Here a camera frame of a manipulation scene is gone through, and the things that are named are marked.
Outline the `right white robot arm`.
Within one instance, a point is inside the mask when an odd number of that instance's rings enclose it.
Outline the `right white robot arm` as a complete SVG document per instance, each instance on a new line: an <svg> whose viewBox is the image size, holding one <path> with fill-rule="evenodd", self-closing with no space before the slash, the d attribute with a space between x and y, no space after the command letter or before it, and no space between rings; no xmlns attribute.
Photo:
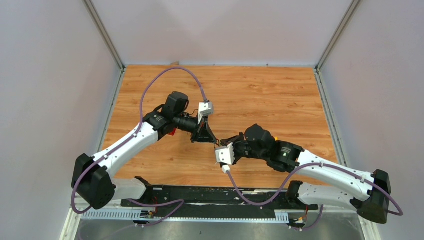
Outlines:
<svg viewBox="0 0 424 240"><path fill-rule="evenodd" d="M301 205L328 205L356 211L362 218L386 224L391 198L387 172L361 171L319 157L303 147L276 139L258 124L220 141L215 158L225 174L242 158L264 160L268 167L289 176L299 174L322 181L317 186L292 181L285 194L292 209Z"/></svg>

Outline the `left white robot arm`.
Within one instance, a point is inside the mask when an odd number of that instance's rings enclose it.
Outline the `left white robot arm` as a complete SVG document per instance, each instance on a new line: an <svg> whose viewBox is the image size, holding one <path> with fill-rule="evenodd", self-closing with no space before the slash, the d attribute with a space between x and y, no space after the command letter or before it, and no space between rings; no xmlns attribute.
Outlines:
<svg viewBox="0 0 424 240"><path fill-rule="evenodd" d="M71 187L90 208L99 210L114 200L135 200L140 206L149 206L153 193L140 177L115 179L116 173L146 147L160 141L176 130L190 133L192 143L216 144L217 139L208 124L213 114L213 103L200 102L197 116L186 112L188 96L174 91L164 104L143 117L135 129L107 149L93 156L81 154L75 161Z"/></svg>

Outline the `red carabiner keyring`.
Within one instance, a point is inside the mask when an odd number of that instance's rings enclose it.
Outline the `red carabiner keyring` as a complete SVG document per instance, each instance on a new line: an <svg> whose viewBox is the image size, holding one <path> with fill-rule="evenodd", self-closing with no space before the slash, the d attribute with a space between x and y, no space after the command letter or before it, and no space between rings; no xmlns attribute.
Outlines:
<svg viewBox="0 0 424 240"><path fill-rule="evenodd" d="M221 147L222 146L221 143L220 143L220 141L218 139L216 140L215 145L216 145L216 147Z"/></svg>

